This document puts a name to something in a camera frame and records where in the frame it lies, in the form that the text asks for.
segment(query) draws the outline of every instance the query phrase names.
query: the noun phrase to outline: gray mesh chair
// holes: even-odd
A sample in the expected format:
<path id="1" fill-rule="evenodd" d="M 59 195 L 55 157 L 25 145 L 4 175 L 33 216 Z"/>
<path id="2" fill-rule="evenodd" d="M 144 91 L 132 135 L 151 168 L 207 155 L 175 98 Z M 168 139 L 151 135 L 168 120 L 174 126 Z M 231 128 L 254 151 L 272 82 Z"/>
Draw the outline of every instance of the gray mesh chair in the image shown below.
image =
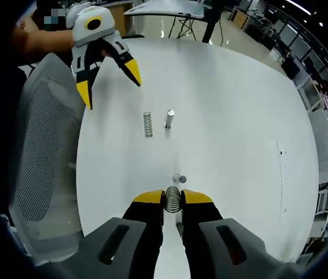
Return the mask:
<path id="1" fill-rule="evenodd" d="M 47 55 L 23 87 L 9 173 L 9 212 L 35 264 L 72 255 L 82 238 L 73 166 L 84 109 L 70 68 Z"/>

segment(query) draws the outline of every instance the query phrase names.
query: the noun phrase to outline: white table surface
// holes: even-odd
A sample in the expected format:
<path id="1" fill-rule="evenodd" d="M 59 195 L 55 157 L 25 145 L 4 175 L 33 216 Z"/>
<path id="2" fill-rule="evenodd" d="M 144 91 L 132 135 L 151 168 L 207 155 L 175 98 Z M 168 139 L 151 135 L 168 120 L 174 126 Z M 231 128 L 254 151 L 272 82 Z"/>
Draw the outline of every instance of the white table surface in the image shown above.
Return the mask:
<path id="1" fill-rule="evenodd" d="M 298 258 L 312 227 L 318 157 L 305 107 L 292 81 L 248 56 L 200 42 L 130 39 L 142 86 L 105 59 L 82 120 L 77 198 L 88 235 L 122 217 L 133 198 L 166 189 L 176 172 L 184 188 L 212 197 L 265 241 L 272 256 Z M 172 129 L 163 125 L 175 111 Z M 153 137 L 145 138 L 143 113 Z M 155 278 L 188 278 L 174 226 L 165 213 Z"/>
<path id="2" fill-rule="evenodd" d="M 204 5 L 188 0 L 149 0 L 126 11 L 124 15 L 174 15 L 203 19 Z"/>

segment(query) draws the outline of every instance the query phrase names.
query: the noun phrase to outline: metal spring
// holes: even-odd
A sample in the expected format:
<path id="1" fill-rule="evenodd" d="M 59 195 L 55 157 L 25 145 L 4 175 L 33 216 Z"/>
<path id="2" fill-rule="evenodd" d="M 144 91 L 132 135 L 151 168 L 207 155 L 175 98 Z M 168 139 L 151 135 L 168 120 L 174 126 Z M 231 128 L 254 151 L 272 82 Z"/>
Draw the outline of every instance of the metal spring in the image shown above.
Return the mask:
<path id="1" fill-rule="evenodd" d="M 165 192 L 165 210 L 176 213 L 181 210 L 181 195 L 176 186 L 170 186 Z"/>
<path id="2" fill-rule="evenodd" d="M 153 131 L 152 131 L 152 121 L 151 121 L 151 113 L 150 112 L 145 112 L 143 114 L 143 123 L 145 125 L 146 138 L 152 137 Z"/>

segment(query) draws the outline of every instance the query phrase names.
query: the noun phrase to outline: window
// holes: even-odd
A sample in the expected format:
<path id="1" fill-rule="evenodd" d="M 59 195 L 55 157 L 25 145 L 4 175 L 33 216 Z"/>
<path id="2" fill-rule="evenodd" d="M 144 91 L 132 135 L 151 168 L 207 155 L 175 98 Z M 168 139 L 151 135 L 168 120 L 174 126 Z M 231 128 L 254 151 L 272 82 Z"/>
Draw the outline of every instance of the window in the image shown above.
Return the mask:
<path id="1" fill-rule="evenodd" d="M 310 48 L 311 47 L 304 41 L 304 39 L 300 35 L 290 46 L 291 54 L 293 54 L 299 59 L 302 59 L 303 56 L 310 50 Z"/>
<path id="2" fill-rule="evenodd" d="M 321 59 L 318 57 L 316 52 L 310 51 L 308 56 L 311 58 L 313 65 L 315 65 L 315 68 L 317 71 L 321 70 L 324 68 L 324 64 L 322 63 Z"/>
<path id="3" fill-rule="evenodd" d="M 279 33 L 282 29 L 282 27 L 284 27 L 284 22 L 282 22 L 281 20 L 278 20 L 273 26 L 272 28 L 276 30 L 277 33 Z"/>
<path id="4" fill-rule="evenodd" d="M 286 45 L 290 45 L 297 34 L 298 31 L 292 25 L 287 24 L 281 31 L 280 38 Z"/>

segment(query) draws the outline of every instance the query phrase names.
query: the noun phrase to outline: shiny floor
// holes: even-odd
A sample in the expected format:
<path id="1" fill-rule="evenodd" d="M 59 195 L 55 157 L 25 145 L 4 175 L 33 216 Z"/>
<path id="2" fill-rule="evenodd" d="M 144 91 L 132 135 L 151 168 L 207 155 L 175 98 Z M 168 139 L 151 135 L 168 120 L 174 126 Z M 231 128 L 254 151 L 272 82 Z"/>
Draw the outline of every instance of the shiny floor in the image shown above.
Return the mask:
<path id="1" fill-rule="evenodd" d="M 222 28 L 219 23 L 215 26 L 210 44 L 220 46 L 223 34 L 223 48 L 247 55 L 285 74 L 281 68 L 281 63 L 278 61 L 277 53 L 274 50 L 268 50 L 260 43 L 254 41 L 241 29 L 236 28 L 233 23 L 227 19 L 228 16 L 229 14 L 227 13 L 222 15 L 220 21 Z M 143 30 L 140 33 L 147 38 L 168 38 L 173 20 L 174 17 L 171 16 L 145 16 Z M 193 22 L 192 29 L 197 41 L 202 40 L 206 25 L 207 23 L 198 20 Z M 177 37 L 181 27 L 182 23 L 180 23 L 179 18 L 177 18 L 171 33 L 171 38 Z M 182 37 L 181 40 L 193 41 L 194 37 L 192 34 L 188 34 Z"/>

